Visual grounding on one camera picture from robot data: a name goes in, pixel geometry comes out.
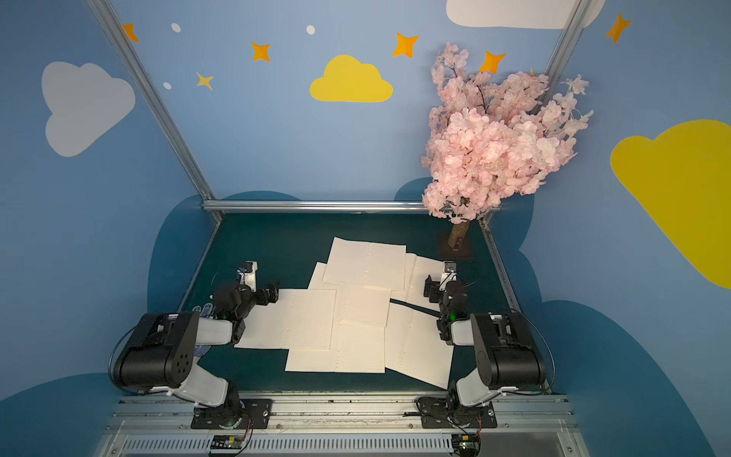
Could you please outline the white blue dotted work glove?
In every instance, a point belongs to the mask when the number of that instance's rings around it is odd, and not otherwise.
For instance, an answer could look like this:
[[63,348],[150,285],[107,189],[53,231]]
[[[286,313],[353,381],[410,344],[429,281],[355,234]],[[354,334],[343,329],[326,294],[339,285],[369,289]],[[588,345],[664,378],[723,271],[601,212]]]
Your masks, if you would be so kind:
[[209,352],[212,346],[218,344],[219,333],[216,327],[212,304],[205,304],[203,308],[196,306],[194,310],[200,312],[196,344],[193,352],[194,359],[199,360]]

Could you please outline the left controller board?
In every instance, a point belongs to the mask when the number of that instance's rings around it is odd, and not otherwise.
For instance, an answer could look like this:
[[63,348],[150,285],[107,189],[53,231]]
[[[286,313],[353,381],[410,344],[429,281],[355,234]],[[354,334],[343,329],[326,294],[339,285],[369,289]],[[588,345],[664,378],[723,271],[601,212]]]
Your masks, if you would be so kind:
[[215,435],[209,443],[209,456],[237,456],[246,443],[243,434]]

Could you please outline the controller board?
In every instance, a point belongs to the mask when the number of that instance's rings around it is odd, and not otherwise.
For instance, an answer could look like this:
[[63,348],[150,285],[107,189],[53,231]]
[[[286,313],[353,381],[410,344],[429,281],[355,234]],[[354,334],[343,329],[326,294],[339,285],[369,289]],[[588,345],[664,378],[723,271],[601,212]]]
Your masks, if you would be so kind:
[[480,439],[468,434],[452,434],[451,445],[454,457],[477,457],[481,450]]
[[209,443],[209,456],[237,456],[246,443],[243,434],[215,435]]

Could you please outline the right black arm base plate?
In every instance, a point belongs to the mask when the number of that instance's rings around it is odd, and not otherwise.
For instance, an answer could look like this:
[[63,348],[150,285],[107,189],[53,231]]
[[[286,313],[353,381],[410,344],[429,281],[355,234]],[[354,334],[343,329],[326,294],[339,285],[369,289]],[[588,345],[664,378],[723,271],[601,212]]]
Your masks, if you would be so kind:
[[422,396],[415,400],[423,428],[497,428],[493,405],[464,407],[447,398]]

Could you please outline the green cover notebook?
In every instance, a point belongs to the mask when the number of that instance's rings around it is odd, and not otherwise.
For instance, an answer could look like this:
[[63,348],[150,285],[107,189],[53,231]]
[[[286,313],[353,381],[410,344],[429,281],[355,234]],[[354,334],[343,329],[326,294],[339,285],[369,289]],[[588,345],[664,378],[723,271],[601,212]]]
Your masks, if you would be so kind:
[[407,247],[348,241],[335,237],[327,259],[324,281],[401,291],[405,287]]

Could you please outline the right controller board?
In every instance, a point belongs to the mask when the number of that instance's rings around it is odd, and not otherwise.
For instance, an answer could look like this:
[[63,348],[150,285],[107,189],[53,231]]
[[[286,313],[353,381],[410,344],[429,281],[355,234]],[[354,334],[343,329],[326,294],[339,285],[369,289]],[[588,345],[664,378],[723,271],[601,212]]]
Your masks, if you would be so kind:
[[454,457],[477,457],[481,450],[480,439],[468,434],[452,434],[451,445]]

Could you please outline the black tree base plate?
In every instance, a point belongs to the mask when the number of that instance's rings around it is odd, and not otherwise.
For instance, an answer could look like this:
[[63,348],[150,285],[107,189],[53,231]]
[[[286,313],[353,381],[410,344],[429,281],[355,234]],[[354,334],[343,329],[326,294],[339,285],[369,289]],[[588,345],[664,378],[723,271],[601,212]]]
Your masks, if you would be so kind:
[[450,243],[453,238],[451,232],[438,232],[436,234],[438,256],[443,260],[460,260],[473,259],[475,252],[472,247],[469,235],[454,239],[454,244]]

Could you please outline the open white notebook far right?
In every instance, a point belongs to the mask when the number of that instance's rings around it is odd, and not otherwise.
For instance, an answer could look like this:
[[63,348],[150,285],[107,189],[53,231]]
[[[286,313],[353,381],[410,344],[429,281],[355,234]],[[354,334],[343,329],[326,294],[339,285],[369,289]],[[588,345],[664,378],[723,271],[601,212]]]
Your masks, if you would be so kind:
[[443,271],[444,263],[442,261],[408,253],[405,256],[405,287],[401,291],[392,291],[390,298],[437,312],[439,305],[430,302],[429,298],[424,296],[424,290],[428,276],[440,284]]

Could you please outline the white lined notebook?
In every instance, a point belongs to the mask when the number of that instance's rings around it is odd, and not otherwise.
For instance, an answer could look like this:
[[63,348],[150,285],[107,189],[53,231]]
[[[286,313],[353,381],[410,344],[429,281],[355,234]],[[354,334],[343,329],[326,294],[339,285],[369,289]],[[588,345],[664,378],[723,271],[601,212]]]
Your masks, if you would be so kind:
[[327,283],[324,281],[326,267],[326,264],[320,262],[315,265],[308,288],[336,292],[335,321],[386,327],[390,290]]

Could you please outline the pink cherry blossom tree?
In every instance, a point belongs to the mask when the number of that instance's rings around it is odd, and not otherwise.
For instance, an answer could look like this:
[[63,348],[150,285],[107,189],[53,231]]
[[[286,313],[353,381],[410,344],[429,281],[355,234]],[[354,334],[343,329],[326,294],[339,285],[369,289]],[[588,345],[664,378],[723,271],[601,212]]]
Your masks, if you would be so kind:
[[428,116],[422,159],[432,181],[422,200],[433,217],[449,220],[454,239],[471,221],[515,194],[535,193],[575,155],[576,135],[590,115],[577,109],[588,83],[565,81],[550,100],[544,74],[510,74],[500,83],[487,68],[466,72],[469,53],[447,44],[431,68],[441,100]]

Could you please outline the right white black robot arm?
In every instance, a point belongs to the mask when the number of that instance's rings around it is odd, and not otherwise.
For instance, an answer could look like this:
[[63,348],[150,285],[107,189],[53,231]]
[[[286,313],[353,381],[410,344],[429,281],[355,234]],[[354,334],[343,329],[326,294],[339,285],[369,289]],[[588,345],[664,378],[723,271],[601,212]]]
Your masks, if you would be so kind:
[[481,409],[500,395],[544,384],[546,364],[523,314],[470,313],[468,285],[460,280],[428,277],[424,297],[439,306],[440,339],[474,348],[476,368],[450,384],[447,412]]

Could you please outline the aluminium rail frame front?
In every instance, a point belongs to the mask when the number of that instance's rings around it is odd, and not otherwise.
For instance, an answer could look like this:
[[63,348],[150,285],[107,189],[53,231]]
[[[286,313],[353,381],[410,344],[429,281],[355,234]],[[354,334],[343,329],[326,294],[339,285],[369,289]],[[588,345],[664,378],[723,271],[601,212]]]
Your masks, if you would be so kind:
[[478,456],[586,456],[567,398],[500,396],[497,428],[423,428],[415,400],[435,391],[252,391],[271,399],[265,430],[193,430],[192,405],[156,395],[124,397],[97,456],[209,456],[215,435],[243,434],[237,456],[452,456],[451,435],[480,439]]

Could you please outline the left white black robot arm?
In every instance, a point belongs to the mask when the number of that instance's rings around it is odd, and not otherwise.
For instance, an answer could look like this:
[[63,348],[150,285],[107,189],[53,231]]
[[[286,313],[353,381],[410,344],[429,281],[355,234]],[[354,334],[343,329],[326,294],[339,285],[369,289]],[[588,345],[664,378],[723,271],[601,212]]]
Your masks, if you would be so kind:
[[165,393],[195,405],[225,422],[244,416],[235,383],[199,366],[199,346],[234,346],[246,319],[257,307],[278,301],[280,283],[253,289],[247,283],[223,283],[213,293],[214,317],[200,312],[146,313],[129,332],[124,348],[115,348],[108,376],[120,390],[140,395]]

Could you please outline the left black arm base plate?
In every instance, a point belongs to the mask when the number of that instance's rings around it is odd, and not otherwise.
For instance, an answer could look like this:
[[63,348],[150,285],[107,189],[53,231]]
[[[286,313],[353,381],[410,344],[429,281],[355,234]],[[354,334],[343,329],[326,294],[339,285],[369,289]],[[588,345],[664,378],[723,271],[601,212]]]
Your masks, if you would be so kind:
[[270,422],[272,400],[244,398],[219,407],[196,407],[193,430],[265,430]]

